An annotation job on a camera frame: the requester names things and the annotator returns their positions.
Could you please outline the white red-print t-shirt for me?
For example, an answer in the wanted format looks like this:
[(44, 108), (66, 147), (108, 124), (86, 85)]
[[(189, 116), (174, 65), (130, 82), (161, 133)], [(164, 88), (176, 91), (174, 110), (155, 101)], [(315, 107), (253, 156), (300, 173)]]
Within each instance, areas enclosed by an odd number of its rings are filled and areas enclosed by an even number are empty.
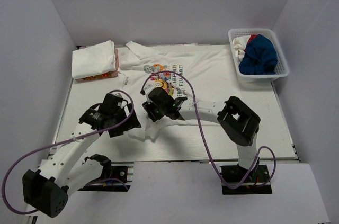
[(251, 34), (251, 35), (244, 35), (244, 36), (236, 37), (233, 39), (232, 44), (235, 49), (235, 56), (238, 59), (238, 62), (241, 62), (243, 60), (248, 42), (253, 40), (256, 37), (257, 35)]

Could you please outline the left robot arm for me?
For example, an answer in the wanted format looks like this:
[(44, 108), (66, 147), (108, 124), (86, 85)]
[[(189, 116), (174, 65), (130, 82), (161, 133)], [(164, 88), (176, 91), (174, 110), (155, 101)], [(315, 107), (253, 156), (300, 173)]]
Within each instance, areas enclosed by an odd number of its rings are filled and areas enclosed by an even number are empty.
[(56, 217), (77, 190), (95, 180), (107, 181), (112, 175), (111, 161), (99, 154), (86, 157), (80, 167), (75, 167), (89, 146), (105, 132), (117, 137), (140, 127), (132, 98), (122, 90), (108, 92), (103, 102), (82, 114), (70, 139), (60, 143), (48, 161), (36, 171), (26, 171), (22, 178), (24, 201)]

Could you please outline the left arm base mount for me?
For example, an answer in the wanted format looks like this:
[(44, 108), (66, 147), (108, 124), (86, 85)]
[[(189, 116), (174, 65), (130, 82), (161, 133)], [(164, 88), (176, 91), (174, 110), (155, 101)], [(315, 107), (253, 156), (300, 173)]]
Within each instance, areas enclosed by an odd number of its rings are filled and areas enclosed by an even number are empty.
[(132, 182), (133, 167), (126, 165), (113, 165), (111, 160), (99, 154), (86, 157), (87, 160), (94, 160), (102, 167), (99, 178), (90, 181), (79, 191), (93, 192), (127, 192)]

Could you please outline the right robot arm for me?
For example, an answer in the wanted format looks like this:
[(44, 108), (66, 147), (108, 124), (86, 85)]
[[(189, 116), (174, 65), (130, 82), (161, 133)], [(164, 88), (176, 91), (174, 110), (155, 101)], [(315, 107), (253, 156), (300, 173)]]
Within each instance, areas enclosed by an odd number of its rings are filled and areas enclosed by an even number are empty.
[(260, 117), (241, 99), (231, 96), (224, 102), (197, 101), (189, 97), (171, 97), (164, 89), (146, 94), (142, 104), (152, 122), (163, 117), (171, 120), (200, 120), (220, 125), (237, 145), (240, 177), (251, 181), (258, 175), (257, 133)]

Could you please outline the blue t-shirt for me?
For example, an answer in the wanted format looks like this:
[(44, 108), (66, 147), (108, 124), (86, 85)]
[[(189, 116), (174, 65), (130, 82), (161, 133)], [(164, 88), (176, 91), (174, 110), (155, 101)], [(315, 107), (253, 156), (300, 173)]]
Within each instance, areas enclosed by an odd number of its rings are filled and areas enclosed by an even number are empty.
[(278, 55), (272, 42), (258, 34), (248, 42), (245, 55), (239, 64), (239, 72), (244, 75), (274, 75)]

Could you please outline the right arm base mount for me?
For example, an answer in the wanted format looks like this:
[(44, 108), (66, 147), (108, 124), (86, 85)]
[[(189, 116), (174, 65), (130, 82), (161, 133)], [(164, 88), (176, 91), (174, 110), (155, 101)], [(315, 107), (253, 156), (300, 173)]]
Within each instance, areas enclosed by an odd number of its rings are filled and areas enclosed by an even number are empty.
[[(246, 170), (238, 165), (220, 166), (220, 174), (227, 183), (234, 186), (238, 184)], [(270, 177), (268, 167), (266, 165), (259, 165), (255, 171), (251, 171), (249, 176), (244, 180), (240, 187), (232, 190), (222, 183), (223, 195), (261, 195), (272, 194), (271, 183), (265, 183)]]

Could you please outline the white cartoon-print t-shirt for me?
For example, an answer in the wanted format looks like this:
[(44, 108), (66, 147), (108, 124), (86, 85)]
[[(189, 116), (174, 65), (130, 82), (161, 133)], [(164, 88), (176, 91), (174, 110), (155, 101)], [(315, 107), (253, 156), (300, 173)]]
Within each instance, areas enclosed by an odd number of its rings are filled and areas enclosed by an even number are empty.
[(146, 100), (140, 94), (142, 85), (147, 91), (160, 87), (173, 98), (195, 95), (198, 102), (222, 102), (230, 96), (241, 96), (228, 48), (202, 49), (188, 45), (183, 51), (177, 51), (175, 47), (163, 51), (130, 41), (118, 54), (118, 71), (120, 78), (125, 79), (122, 89), (132, 97), (142, 126), (128, 132), (136, 139), (155, 138), (156, 131), (163, 127), (198, 124), (196, 120), (174, 121), (169, 118), (153, 123), (141, 106)]

